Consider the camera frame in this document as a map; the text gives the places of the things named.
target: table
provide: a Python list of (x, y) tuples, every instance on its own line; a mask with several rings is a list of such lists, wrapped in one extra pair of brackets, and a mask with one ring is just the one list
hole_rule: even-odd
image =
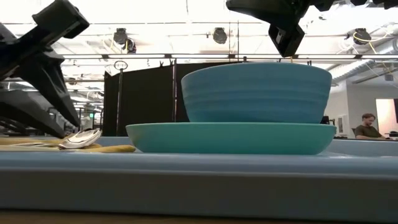
[(0, 210), (0, 224), (326, 224), (322, 222), (267, 221), (229, 218), (168, 217), (110, 213), (38, 212)]

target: ceiling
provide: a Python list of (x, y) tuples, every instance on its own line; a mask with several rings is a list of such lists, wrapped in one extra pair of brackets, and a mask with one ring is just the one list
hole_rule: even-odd
[[(35, 24), (31, 18), (52, 0), (13, 0), (0, 7), (0, 21), (16, 36), (22, 36)], [(278, 54), (267, 35), (269, 24), (251, 16), (229, 11), (225, 0), (70, 0), (91, 23), (78, 37), (60, 39), (53, 44), (62, 55), (125, 54), (113, 42), (117, 28), (126, 28), (137, 46), (137, 54)], [(352, 39), (346, 34), (355, 28), (367, 28), (373, 38), (383, 37), (374, 45), (388, 41), (397, 30), (398, 8), (353, 7), (336, 4), (328, 12), (311, 7), (300, 25), (306, 33), (298, 54), (351, 54)], [(216, 27), (229, 35), (227, 43), (212, 39)], [(368, 47), (353, 45), (358, 52)], [(129, 70), (159, 66), (159, 59), (124, 59)], [(103, 79), (104, 71), (117, 71), (115, 60), (66, 59), (62, 70), (66, 78)], [(333, 64), (314, 63), (328, 69)], [(103, 89), (102, 82), (68, 85), (69, 89)]]

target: exposed ceiling pipe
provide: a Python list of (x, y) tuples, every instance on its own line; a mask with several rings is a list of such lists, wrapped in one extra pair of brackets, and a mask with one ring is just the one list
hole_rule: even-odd
[[(376, 51), (382, 55), (398, 54), (398, 37), (376, 47)], [(339, 65), (335, 68), (332, 68), (329, 72), (331, 73), (334, 82), (340, 82), (357, 74), (366, 72), (370, 68), (373, 68), (376, 64), (377, 62), (373, 59), (358, 60), (351, 64)]]

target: person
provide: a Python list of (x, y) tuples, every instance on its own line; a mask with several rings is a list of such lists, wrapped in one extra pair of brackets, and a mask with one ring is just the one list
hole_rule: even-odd
[(386, 140), (379, 131), (372, 126), (376, 117), (371, 113), (362, 115), (362, 124), (356, 127), (354, 133), (356, 139), (361, 140)]

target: plate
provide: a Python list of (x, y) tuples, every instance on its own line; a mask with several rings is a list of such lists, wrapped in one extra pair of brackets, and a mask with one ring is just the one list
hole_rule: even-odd
[(142, 152), (315, 155), (336, 127), (295, 123), (157, 123), (126, 126)]

